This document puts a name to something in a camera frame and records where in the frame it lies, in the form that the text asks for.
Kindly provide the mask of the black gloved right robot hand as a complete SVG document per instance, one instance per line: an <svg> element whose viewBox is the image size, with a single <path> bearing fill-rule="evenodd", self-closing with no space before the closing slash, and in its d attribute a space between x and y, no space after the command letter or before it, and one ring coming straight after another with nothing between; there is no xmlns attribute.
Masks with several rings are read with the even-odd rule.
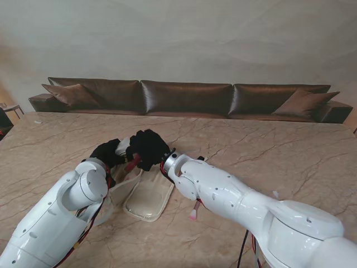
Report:
<svg viewBox="0 0 357 268"><path fill-rule="evenodd" d="M137 167L144 171L150 171L153 165L159 164L169 153L169 146L152 130L138 131L130 138L126 148L127 160L131 162L135 155L140 156L141 162Z"/></svg>

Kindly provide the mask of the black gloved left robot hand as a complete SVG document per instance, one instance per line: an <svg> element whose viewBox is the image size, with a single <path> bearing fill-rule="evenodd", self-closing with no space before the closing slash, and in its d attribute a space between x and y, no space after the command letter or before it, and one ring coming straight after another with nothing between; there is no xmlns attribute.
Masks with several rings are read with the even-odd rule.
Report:
<svg viewBox="0 0 357 268"><path fill-rule="evenodd" d="M108 170L111 170L117 165L125 164L126 158L115 153L119 144L120 140L117 138L103 143L91 153L90 157L103 162Z"/></svg>

